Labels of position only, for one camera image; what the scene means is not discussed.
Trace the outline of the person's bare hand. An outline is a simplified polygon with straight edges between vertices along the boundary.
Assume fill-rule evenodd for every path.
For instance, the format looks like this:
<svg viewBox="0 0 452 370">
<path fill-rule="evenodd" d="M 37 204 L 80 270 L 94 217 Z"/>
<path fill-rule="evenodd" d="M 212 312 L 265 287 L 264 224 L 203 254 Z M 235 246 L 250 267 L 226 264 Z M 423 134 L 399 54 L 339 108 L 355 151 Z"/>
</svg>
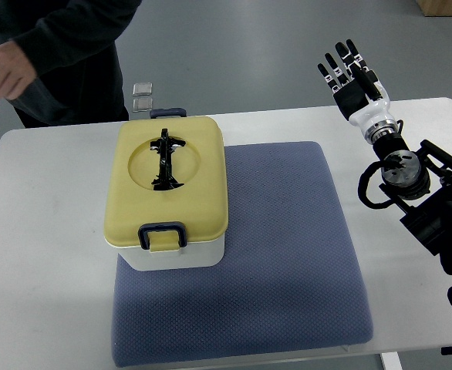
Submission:
<svg viewBox="0 0 452 370">
<path fill-rule="evenodd" d="M 36 77 L 33 64 L 15 41 L 0 45 L 0 99 L 17 99 Z"/>
</svg>

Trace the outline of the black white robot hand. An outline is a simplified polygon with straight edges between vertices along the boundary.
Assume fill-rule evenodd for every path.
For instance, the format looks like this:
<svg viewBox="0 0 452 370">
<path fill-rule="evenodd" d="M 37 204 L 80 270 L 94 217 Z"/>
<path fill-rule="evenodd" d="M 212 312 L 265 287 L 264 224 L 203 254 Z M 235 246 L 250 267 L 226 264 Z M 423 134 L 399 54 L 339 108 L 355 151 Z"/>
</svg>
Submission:
<svg viewBox="0 0 452 370">
<path fill-rule="evenodd" d="M 389 95 L 355 43 L 348 39 L 337 43 L 335 49 L 341 62 L 326 53 L 326 64 L 319 63 L 318 70 L 343 117 L 369 142 L 396 133 L 399 124 L 390 113 Z"/>
</svg>

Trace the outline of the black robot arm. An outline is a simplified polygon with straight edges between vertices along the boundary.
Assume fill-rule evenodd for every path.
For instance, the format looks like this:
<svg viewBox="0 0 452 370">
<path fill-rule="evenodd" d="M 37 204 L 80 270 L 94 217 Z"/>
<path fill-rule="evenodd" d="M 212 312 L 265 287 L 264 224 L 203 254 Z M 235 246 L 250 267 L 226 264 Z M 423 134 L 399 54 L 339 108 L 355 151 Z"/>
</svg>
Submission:
<svg viewBox="0 0 452 370">
<path fill-rule="evenodd" d="M 409 150 L 402 125 L 382 121 L 367 130 L 378 160 L 360 176 L 358 197 L 374 210 L 397 205 L 401 224 L 452 275 L 452 156 L 429 140 Z"/>
</svg>

